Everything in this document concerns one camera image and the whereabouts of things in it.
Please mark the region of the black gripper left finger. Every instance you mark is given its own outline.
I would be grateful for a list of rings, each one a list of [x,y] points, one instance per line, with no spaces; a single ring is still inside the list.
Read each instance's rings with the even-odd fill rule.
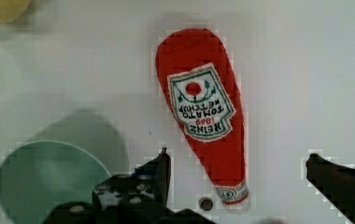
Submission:
[[[130,175],[113,175],[92,190],[92,204],[96,209],[145,209],[160,215],[170,215],[167,199],[171,178],[171,158],[163,147],[153,160],[135,168]]]

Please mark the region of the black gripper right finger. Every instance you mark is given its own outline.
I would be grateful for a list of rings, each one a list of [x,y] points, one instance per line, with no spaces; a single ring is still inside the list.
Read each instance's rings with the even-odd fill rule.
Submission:
[[[355,169],[312,153],[305,163],[306,179],[350,222],[355,224]]]

